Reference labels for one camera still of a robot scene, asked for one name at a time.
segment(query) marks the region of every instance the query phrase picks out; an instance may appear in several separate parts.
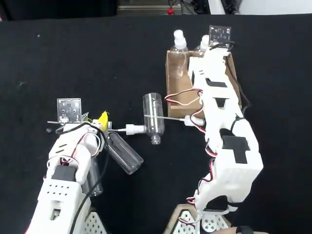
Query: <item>perforated base plate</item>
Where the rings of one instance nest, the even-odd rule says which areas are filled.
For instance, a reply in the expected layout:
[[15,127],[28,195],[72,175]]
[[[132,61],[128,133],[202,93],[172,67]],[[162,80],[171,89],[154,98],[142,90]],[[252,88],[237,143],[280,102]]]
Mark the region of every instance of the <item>perforated base plate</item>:
[[[182,211],[180,217],[186,220],[187,222],[195,221],[189,211]],[[178,220],[172,234],[195,234],[195,227],[193,225],[181,223]]]
[[85,234],[107,234],[101,219],[96,212],[91,212],[84,223]]
[[220,229],[228,228],[228,225],[220,215],[206,214],[201,220],[201,227],[207,233],[212,233]]

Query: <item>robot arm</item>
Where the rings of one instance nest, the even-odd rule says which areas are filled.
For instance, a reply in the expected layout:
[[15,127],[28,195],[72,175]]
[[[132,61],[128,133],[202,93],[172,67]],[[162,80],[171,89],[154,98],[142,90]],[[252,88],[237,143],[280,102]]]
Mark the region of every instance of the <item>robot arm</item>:
[[[211,212],[207,204],[225,195],[227,209],[218,215],[235,211],[250,192],[252,182],[263,168],[259,146],[249,122],[244,118],[235,90],[225,74],[227,48],[207,50],[204,58],[190,58],[189,76],[193,88],[202,90],[206,128],[206,151],[211,160],[209,173],[200,180],[192,199],[199,215]],[[232,136],[221,136],[220,129]]]
[[[103,122],[94,120],[91,124],[104,130]],[[67,123],[63,131],[66,132],[75,127],[74,131],[60,135],[49,153],[47,162],[47,174],[38,196],[38,203],[27,230],[27,234],[69,234],[79,206],[93,186],[84,187],[92,175],[99,175],[94,160],[103,149],[104,138],[98,138],[98,131],[83,123]],[[87,198],[79,212],[75,222],[74,234],[86,233],[85,221],[90,214],[91,201]],[[91,213],[91,219],[97,216]],[[98,233],[106,231],[98,219]]]

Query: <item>plastic bottle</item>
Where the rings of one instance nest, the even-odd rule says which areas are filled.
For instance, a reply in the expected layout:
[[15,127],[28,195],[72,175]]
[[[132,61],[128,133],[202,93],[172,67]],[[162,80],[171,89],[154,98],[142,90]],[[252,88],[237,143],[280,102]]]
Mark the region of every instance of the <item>plastic bottle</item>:
[[181,78],[187,75],[187,67],[189,62],[189,50],[186,47],[186,40],[182,30],[174,32],[175,44],[170,49],[169,76],[171,78]]
[[201,38],[200,45],[194,49],[193,57],[204,57],[206,50],[209,47],[209,35],[204,35]]
[[110,132],[108,139],[111,156],[127,174],[133,174],[144,160],[118,133]]
[[[84,182],[84,184],[82,185],[82,191],[84,194],[87,194],[91,187],[97,182],[99,178],[99,171],[98,171],[98,160],[97,160],[97,156],[93,156],[91,157],[91,166],[90,166],[90,170],[87,176],[86,181]],[[102,184],[99,183],[93,190],[93,192],[91,193],[91,197],[93,196],[98,196],[103,192],[103,187]]]
[[165,131],[165,123],[162,112],[161,96],[150,93],[143,96],[143,111],[146,134],[151,137],[153,145],[160,144],[160,136]]

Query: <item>black table surface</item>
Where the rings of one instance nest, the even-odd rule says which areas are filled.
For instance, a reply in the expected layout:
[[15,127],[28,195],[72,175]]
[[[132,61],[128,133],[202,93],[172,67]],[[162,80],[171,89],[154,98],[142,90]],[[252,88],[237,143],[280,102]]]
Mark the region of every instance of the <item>black table surface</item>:
[[[31,220],[56,140],[46,133],[47,120],[57,119],[56,98],[82,98],[83,112],[93,118],[108,110],[115,128],[142,124],[142,96],[166,94],[165,55],[173,31],[182,29],[193,49],[210,24],[232,27],[238,80],[253,104],[246,118],[264,162],[234,224],[302,233],[312,196],[311,20],[174,16],[0,23],[1,233],[23,233]],[[195,128],[166,121],[158,146],[146,135],[124,139],[144,164],[129,176],[111,160],[105,191],[93,205],[111,233],[162,233],[176,205],[194,194],[208,172],[204,138]]]

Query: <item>red object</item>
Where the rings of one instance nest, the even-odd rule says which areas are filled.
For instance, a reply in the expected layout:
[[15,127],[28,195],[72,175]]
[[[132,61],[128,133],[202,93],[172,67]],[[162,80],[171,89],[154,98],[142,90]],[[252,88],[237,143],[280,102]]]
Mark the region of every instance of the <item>red object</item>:
[[172,9],[172,8],[169,8],[168,10],[167,10],[167,14],[168,15],[173,15],[175,13],[175,11]]

